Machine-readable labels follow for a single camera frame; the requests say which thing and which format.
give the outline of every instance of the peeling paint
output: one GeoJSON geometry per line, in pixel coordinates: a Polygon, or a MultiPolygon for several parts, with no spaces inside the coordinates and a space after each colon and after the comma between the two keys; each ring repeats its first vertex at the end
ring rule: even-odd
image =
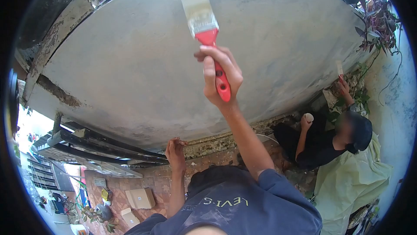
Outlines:
{"type": "Polygon", "coordinates": [[[32,61],[23,91],[25,103],[29,100],[39,75],[55,53],[55,50],[57,50],[71,31],[93,11],[94,7],[89,0],[72,0],[58,16],[54,24],[52,24],[32,61]]]}
{"type": "MultiPolygon", "coordinates": [[[[288,121],[289,116],[294,116],[295,114],[291,113],[289,115],[279,115],[273,118],[268,118],[251,124],[251,127],[255,133],[270,131],[270,127],[272,125],[288,121]]],[[[184,148],[184,155],[187,159],[197,158],[233,147],[236,147],[236,143],[234,142],[232,132],[227,132],[189,142],[189,145],[184,148]]]]}
{"type": "Polygon", "coordinates": [[[81,102],[76,97],[67,94],[62,88],[53,84],[44,75],[39,75],[38,81],[36,83],[38,83],[52,95],[57,97],[60,100],[60,102],[65,103],[70,107],[79,107],[81,105],[81,102]]]}

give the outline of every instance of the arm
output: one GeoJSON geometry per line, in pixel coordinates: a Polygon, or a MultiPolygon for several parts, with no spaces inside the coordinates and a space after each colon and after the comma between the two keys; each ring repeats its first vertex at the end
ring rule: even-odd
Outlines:
{"type": "Polygon", "coordinates": [[[198,61],[204,63],[204,79],[206,81],[206,86],[204,87],[205,96],[223,114],[232,130],[233,137],[246,167],[252,177],[258,180],[258,176],[263,170],[268,168],[274,169],[274,163],[262,142],[243,117],[237,104],[236,94],[243,81],[242,71],[237,66],[232,53],[227,48],[201,46],[200,52],[194,54],[194,56],[198,61]],[[229,102],[224,102],[217,93],[216,84],[220,84],[221,82],[215,77],[214,60],[220,63],[229,81],[231,89],[231,99],[229,102]]]}
{"type": "Polygon", "coordinates": [[[301,123],[301,133],[300,133],[300,138],[298,139],[297,150],[295,151],[295,160],[296,161],[297,161],[298,155],[301,152],[303,152],[304,149],[305,149],[307,131],[311,127],[311,124],[313,124],[313,122],[308,122],[306,120],[306,115],[305,114],[302,116],[300,123],[301,123]]]}
{"type": "Polygon", "coordinates": [[[337,87],[339,88],[340,94],[345,100],[346,107],[349,107],[350,105],[355,103],[355,101],[349,94],[349,85],[344,79],[341,79],[340,81],[337,82],[337,87]]]}
{"type": "Polygon", "coordinates": [[[166,146],[165,155],[172,168],[171,195],[166,211],[168,218],[174,216],[185,203],[185,158],[183,148],[187,144],[188,142],[182,141],[180,138],[172,138],[166,146]]]}

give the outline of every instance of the bucket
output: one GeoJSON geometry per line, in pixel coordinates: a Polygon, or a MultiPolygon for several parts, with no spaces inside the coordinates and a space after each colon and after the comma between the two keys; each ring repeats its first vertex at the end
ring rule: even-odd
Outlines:
{"type": "Polygon", "coordinates": [[[70,224],[74,235],[87,235],[86,228],[82,224],[70,224]]]}

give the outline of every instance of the yellow plastic sheet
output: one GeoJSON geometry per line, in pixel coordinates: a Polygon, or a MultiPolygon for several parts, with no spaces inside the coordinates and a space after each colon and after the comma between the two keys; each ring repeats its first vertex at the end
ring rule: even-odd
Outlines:
{"type": "Polygon", "coordinates": [[[392,166],[381,162],[380,150],[378,136],[372,133],[365,151],[345,152],[319,168],[314,193],[323,219],[321,235],[345,234],[350,215],[388,186],[392,166]]]}

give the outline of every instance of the cardboard box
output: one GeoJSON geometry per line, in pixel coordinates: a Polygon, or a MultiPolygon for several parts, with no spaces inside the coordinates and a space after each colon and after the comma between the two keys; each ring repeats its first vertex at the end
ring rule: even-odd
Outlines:
{"type": "Polygon", "coordinates": [[[150,188],[127,190],[126,196],[130,205],[135,209],[151,209],[155,206],[154,195],[150,188]]]}
{"type": "Polygon", "coordinates": [[[136,218],[136,216],[133,214],[131,208],[120,211],[120,215],[122,215],[122,218],[125,220],[129,228],[133,228],[140,223],[138,218],[136,218]]]}

